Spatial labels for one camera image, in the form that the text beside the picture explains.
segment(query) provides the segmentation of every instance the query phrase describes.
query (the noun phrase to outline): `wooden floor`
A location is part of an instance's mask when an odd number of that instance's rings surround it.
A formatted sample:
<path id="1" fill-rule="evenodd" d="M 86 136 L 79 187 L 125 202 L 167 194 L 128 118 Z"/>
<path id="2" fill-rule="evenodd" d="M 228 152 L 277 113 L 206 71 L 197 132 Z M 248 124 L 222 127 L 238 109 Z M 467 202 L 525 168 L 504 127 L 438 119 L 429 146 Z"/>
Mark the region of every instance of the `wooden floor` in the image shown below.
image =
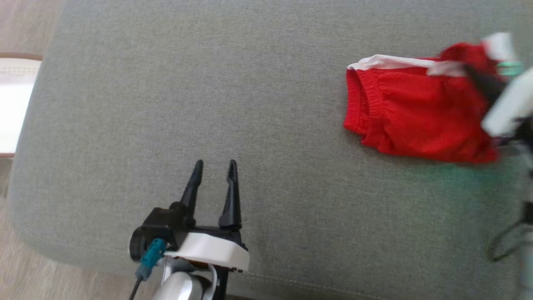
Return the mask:
<path id="1" fill-rule="evenodd" d="M 0 159 L 0 299 L 128 299 L 135 279 L 49 260 L 13 232 L 6 188 L 11 160 Z M 150 299 L 156 284 L 143 283 L 135 300 Z"/>

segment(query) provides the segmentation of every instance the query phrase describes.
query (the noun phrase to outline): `white fabric trim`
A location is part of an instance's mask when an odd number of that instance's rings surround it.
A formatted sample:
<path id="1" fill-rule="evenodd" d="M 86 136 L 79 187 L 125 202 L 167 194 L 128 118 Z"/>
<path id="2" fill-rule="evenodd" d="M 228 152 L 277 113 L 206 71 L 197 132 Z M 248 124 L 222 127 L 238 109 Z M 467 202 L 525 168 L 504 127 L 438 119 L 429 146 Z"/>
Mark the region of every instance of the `white fabric trim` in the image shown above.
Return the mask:
<path id="1" fill-rule="evenodd" d="M 511 43 L 510 33 L 495 33 L 483 39 L 483 44 L 488 57 L 500 61 L 516 61 L 516 54 Z M 376 54 L 363 58 L 355 64 L 348 66 L 348 70 L 369 69 L 402 69 L 411 67 L 427 68 L 428 76 L 463 77 L 462 63 L 459 61 L 432 61 L 418 58 L 407 58 Z"/>

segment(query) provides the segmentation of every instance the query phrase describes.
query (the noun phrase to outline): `red shorts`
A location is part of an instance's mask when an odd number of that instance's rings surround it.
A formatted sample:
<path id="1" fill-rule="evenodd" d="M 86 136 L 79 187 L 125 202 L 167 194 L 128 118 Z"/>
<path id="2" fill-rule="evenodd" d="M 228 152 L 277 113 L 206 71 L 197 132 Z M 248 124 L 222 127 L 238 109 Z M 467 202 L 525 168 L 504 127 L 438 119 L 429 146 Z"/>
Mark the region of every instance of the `red shorts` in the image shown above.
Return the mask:
<path id="1" fill-rule="evenodd" d="M 380 152 L 446 162 L 497 159 L 481 128 L 487 103 L 462 71 L 464 63 L 496 73 L 483 45 L 456 44 L 437 58 L 375 55 L 346 71 L 344 127 Z"/>

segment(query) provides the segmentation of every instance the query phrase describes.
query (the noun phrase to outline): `gray cushion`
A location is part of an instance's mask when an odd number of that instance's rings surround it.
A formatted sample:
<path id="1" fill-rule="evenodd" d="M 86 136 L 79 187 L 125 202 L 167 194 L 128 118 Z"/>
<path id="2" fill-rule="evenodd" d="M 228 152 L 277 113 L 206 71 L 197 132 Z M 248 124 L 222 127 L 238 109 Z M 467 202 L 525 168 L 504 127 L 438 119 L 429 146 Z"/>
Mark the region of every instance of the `gray cushion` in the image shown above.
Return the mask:
<path id="1" fill-rule="evenodd" d="M 391 157 L 342 127 L 348 64 L 431 56 L 512 30 L 520 0 L 67 2 L 10 187 L 14 226 L 53 259 L 133 278 L 132 231 L 205 160 L 214 225 L 239 164 L 253 298 L 503 299 L 484 247 L 518 217 L 525 168 Z"/>

